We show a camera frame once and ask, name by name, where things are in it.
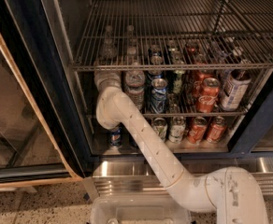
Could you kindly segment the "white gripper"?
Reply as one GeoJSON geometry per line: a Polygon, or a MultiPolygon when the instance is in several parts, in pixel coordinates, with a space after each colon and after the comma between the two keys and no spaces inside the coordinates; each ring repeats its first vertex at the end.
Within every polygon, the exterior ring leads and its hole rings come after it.
{"type": "Polygon", "coordinates": [[[122,75],[118,71],[95,71],[94,83],[99,91],[106,87],[120,87],[122,85],[122,75]]]}

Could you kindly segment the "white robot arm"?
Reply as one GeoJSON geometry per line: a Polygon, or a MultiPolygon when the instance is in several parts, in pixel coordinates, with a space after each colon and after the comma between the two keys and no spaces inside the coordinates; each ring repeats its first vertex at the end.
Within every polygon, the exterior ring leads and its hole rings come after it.
{"type": "Polygon", "coordinates": [[[217,224],[269,224],[262,191],[251,173],[227,167],[207,175],[192,175],[122,91],[117,71],[96,71],[94,83],[99,91],[99,124],[107,130],[124,125],[176,203],[191,212],[215,212],[217,224]]]}

